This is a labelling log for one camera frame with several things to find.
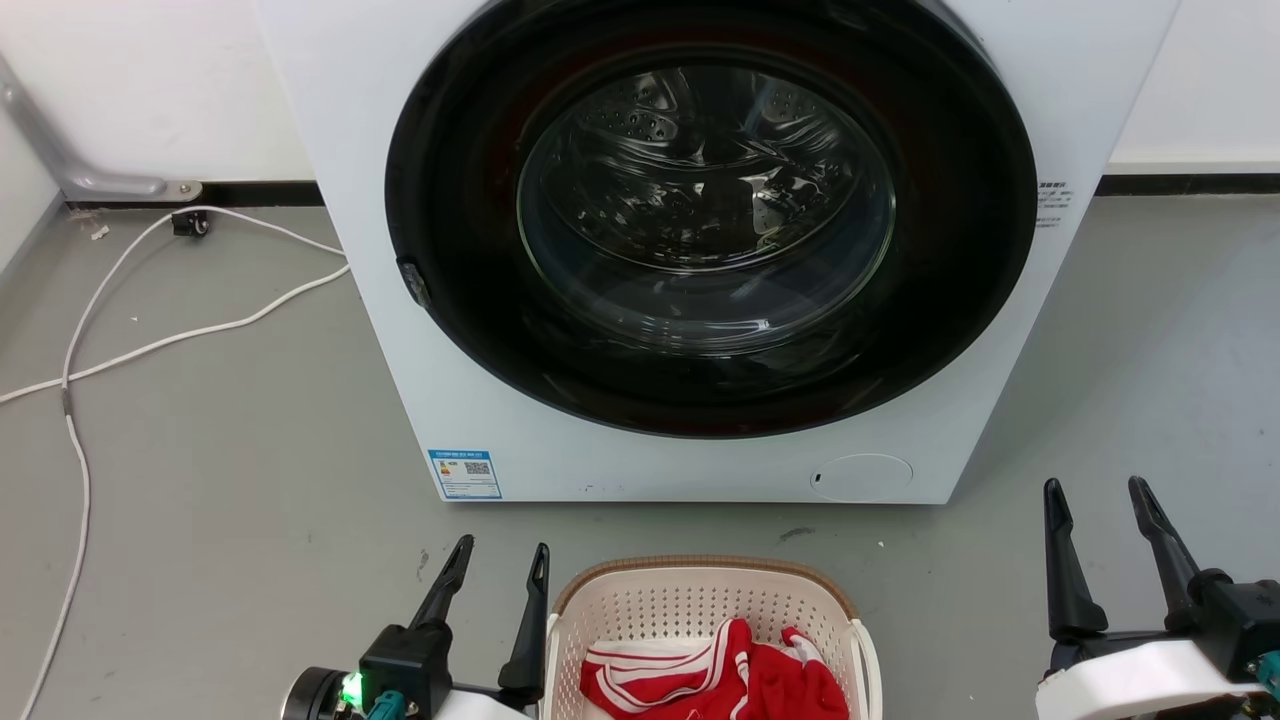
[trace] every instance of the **white laundry basket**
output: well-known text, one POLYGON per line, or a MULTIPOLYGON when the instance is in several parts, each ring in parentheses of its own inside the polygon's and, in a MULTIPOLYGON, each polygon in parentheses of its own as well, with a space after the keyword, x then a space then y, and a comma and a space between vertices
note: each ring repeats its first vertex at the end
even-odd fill
POLYGON ((600 716, 579 691, 591 643, 709 638, 728 618, 745 618, 756 642, 777 644, 783 628, 799 629, 845 691, 851 720, 882 720, 876 646, 845 593, 805 565, 726 556, 617 560, 573 578, 548 621, 539 716, 600 716))

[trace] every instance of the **white washing machine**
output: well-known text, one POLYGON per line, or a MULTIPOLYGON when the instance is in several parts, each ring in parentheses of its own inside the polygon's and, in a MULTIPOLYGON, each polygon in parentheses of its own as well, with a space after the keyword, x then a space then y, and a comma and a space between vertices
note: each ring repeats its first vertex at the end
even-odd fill
POLYGON ((1175 9, 259 0, 424 482, 485 502, 946 502, 1175 9))

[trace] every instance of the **black baseboard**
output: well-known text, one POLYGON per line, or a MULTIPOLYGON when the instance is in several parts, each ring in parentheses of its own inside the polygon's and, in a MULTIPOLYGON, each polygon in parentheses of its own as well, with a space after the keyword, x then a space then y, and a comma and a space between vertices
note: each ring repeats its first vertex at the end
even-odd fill
POLYGON ((1277 173, 1102 176, 1097 197, 1117 195, 1274 195, 1280 192, 1277 173))
MULTIPOLYGON (((1274 195, 1280 173, 1102 176, 1098 197, 1157 195, 1274 195)), ((323 208, 314 182, 209 182, 193 202, 219 208, 323 208)), ((174 209, 192 202, 76 202, 76 208, 174 209)))
POLYGON ((69 202, 78 209, 174 210, 187 205, 219 208, 324 208, 320 186, 314 182, 206 182, 200 197, 189 202, 69 202))

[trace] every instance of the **door glass window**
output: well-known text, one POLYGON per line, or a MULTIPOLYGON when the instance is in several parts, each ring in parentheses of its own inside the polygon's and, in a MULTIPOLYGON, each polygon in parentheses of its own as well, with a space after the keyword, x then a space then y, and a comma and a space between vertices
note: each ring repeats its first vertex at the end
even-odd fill
POLYGON ((884 256, 893 187, 818 94, 727 65, 603 87, 538 138, 518 186, 539 282, 632 346, 774 347, 852 299, 884 256))

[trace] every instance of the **white cable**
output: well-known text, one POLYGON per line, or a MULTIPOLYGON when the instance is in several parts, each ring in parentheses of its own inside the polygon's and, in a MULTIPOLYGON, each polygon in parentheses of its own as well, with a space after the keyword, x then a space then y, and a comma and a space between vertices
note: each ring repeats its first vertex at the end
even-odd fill
MULTIPOLYGON (((293 300, 294 297, 302 295, 303 292, 306 292, 308 290, 315 290, 315 288, 317 288, 317 287, 320 287, 323 284, 332 283, 333 281, 340 278, 342 275, 346 275, 349 269, 351 269, 351 265, 343 265, 342 269, 339 269, 338 272, 335 272, 333 274, 325 275, 323 278, 314 279, 314 281, 311 281, 311 282, 308 282, 306 284, 301 284, 301 286, 291 290, 289 292, 285 292, 284 295, 276 297, 275 300, 271 301, 270 305, 268 305, 266 307, 262 307, 257 313, 253 313, 248 318, 242 318, 239 320, 233 320, 230 323, 223 323, 220 325, 209 325, 207 328, 200 328, 198 331, 187 331, 184 333, 178 333, 175 336, 170 336, 170 337, 166 337, 164 340, 157 340, 156 342, 152 342, 151 345, 145 345, 145 346, 142 346, 142 347, 140 347, 140 348, 137 348, 137 350, 134 350, 132 352, 127 352, 124 355, 120 355, 119 357, 113 357, 111 360, 108 360, 106 363, 100 363, 100 364, 93 365, 92 368, 88 368, 86 370, 79 370, 77 373, 72 373, 70 378, 68 378, 68 379, 79 380, 79 379, 84 379, 84 378, 87 378, 90 375, 96 375, 96 374, 101 373, 102 370, 108 370, 108 369, 114 368, 116 365, 128 363, 129 360, 133 360, 136 357, 142 357, 143 355, 146 355, 148 352, 155 352, 156 350, 160 350, 161 347, 168 347, 168 346, 170 346, 170 345, 173 345, 175 342, 182 342, 184 340, 191 340, 193 337, 200 337, 200 336, 205 336, 205 334, 212 334, 212 333, 221 332, 221 331, 230 331, 230 329, 236 329, 236 328, 243 328, 244 325, 248 325, 248 324, 252 324, 252 323, 256 323, 256 322, 261 320, 269 313, 271 313, 273 310, 275 310, 280 305, 284 305, 289 300, 293 300)), ((37 384, 33 384, 33 386, 29 386, 29 387, 24 387, 22 389, 15 389, 15 391, 13 391, 13 392, 10 392, 8 395, 0 395, 0 405, 4 405, 5 402, 9 402, 10 400, 18 400, 19 397, 31 395, 33 392, 40 392, 42 389, 49 389, 51 387, 58 387, 60 384, 63 384, 61 378, 54 378, 51 380, 45 380, 42 383, 37 383, 37 384)))
POLYGON ((115 265, 113 265, 111 269, 106 273, 106 277, 102 278, 102 282, 97 286, 97 290, 93 291, 93 296, 90 297, 88 305, 84 307, 84 313, 81 315, 79 322, 76 324, 76 332, 72 333, 72 341, 67 346, 67 356, 63 359, 63 375, 61 375, 61 378, 59 378, 56 380, 50 380, 50 382, 46 382, 46 383, 35 384, 35 386, 31 386, 31 387, 27 387, 27 388, 23 388, 23 389, 19 389, 19 391, 10 392, 8 395, 0 396, 0 404, 4 404, 4 402, 8 402, 10 400, 14 400, 15 397, 22 397, 24 395, 28 395, 28 393, 32 393, 32 392, 36 392, 36 391, 40 391, 40 389, 45 389, 45 388, 49 388, 49 387, 61 386, 61 388, 63 388, 63 413, 67 416, 67 433, 70 436, 70 438, 72 438, 72 446, 76 448, 76 456, 79 459, 81 480, 82 480, 82 484, 83 484, 83 493, 84 493, 84 500, 81 503, 79 544, 78 544, 78 547, 76 550, 76 564, 72 566, 70 582, 67 584, 67 594, 63 596, 63 607, 61 607, 61 610, 58 614, 58 623, 54 625, 54 633, 52 633, 52 637, 49 641, 49 647, 45 650, 45 659, 40 664, 40 673, 36 675, 36 683, 31 688, 31 694, 27 697, 27 705, 23 707, 22 715, 19 716, 19 720, 29 720, 31 711, 35 710, 36 701, 40 700, 40 691, 45 687, 45 679, 49 676, 49 669, 54 664, 54 655, 56 655, 56 652, 58 652, 58 643, 63 638, 63 629, 67 625, 67 616, 70 612, 72 601, 76 597, 76 588, 79 585, 81 570, 83 570, 83 568, 84 568, 84 556, 86 556, 86 553, 88 551, 88 516, 90 516, 90 502, 92 500, 92 482, 90 480, 88 460, 84 457, 84 447, 81 445, 79 434, 76 432, 76 420, 73 419, 73 413, 72 413, 70 382, 73 379, 79 379, 79 378, 83 378, 83 377, 92 375, 95 373, 100 373, 102 370, 106 370, 108 368, 114 368, 115 365, 119 365, 122 363, 127 363, 127 361, 129 361, 129 360, 132 360, 134 357, 140 357, 142 355, 146 355, 147 352, 151 352, 154 350, 159 350, 161 347, 165 347, 168 345, 173 345, 175 342, 180 342, 180 341, 187 340, 187 338, 198 337, 198 336, 202 336, 202 334, 210 334, 210 333, 215 333, 215 332, 219 332, 219 331, 228 331, 228 329, 232 329, 232 328, 244 327, 244 325, 247 325, 250 323, 253 323, 253 322, 261 319, 268 313, 270 313, 271 310, 275 310, 276 307, 279 307, 280 305, 285 304, 291 299, 297 297, 298 295, 301 295, 301 293, 303 293, 303 292, 306 292, 306 291, 308 291, 311 288, 320 287, 321 284, 325 284, 328 282, 332 282, 332 281, 335 281, 335 279, 340 278, 343 274, 347 273, 347 270, 349 268, 348 265, 343 265, 340 270, 338 270, 338 272, 335 272, 335 273, 333 273, 330 275, 326 275, 326 277, 311 281, 311 282, 308 282, 308 283, 306 283, 303 286, 300 286, 300 287, 297 287, 297 288, 294 288, 294 290, 292 290, 292 291, 282 295, 280 297, 275 299, 274 302, 271 302, 266 307, 262 307, 261 310, 259 310, 257 313, 250 315, 248 318, 244 318, 243 320, 234 320, 234 322, 230 322, 230 323, 224 323, 221 325, 211 325, 211 327, 207 327, 207 328, 197 329, 197 331, 179 333, 179 334, 168 337, 165 340, 154 342, 154 343, 151 343, 151 345, 148 345, 146 347, 140 347, 138 350, 134 350, 133 352, 129 352, 127 355, 122 355, 119 357, 115 357, 114 360, 108 360, 106 363, 102 363, 100 365, 95 365, 93 368, 90 368, 88 370, 83 370, 83 372, 76 373, 73 375, 72 372, 70 372, 70 369, 72 369, 72 356, 76 354, 76 346, 79 343, 81 333, 84 332, 84 324, 88 322, 88 316, 93 313, 93 306, 97 305, 97 299, 102 295, 102 290, 106 287, 106 284, 109 282, 111 282, 111 278, 115 275, 115 272, 120 269, 120 265, 124 264, 124 259, 128 258, 131 252, 133 252, 133 249, 137 247, 138 243, 141 243, 143 238, 146 238, 156 228, 159 228, 160 225, 163 225, 164 223, 166 223, 170 218, 173 218, 174 215, 177 215, 179 213, 189 213, 189 211, 193 211, 193 210, 206 210, 206 211, 210 211, 210 213, 220 213, 223 215, 230 215, 233 218, 239 218, 242 220, 253 223, 255 225, 260 225, 260 227, 264 227, 264 228, 268 228, 268 229, 273 229, 273 231, 284 233, 284 234, 287 234, 287 236, 289 236, 289 237, 292 237, 294 240, 300 240, 300 241, 302 241, 302 242, 305 242, 305 243, 307 243, 307 245, 310 245, 312 247, 317 247, 317 249, 324 250, 326 252, 333 252, 334 255, 346 256, 346 254, 342 252, 340 250, 337 250, 337 249, 326 246, 326 245, 321 245, 321 243, 319 243, 319 242, 316 242, 314 240, 302 237, 301 234, 298 234, 298 233, 296 233, 293 231, 288 231, 288 229, 284 229, 284 228, 282 228, 279 225, 274 225, 271 223, 268 223, 268 222, 264 222, 264 220, 259 220, 256 218, 250 218, 248 215, 242 215, 242 214, 234 213, 232 210, 224 210, 223 208, 214 208, 211 205, 192 205, 189 208, 183 208, 180 210, 174 210, 173 213, 169 213, 168 215, 165 215, 165 217, 160 218, 159 220, 156 220, 155 223, 152 223, 150 227, 147 227, 147 229, 142 231, 142 234, 140 234, 132 243, 129 243, 129 246, 127 249, 124 249, 124 252, 120 255, 120 259, 115 261, 115 265))

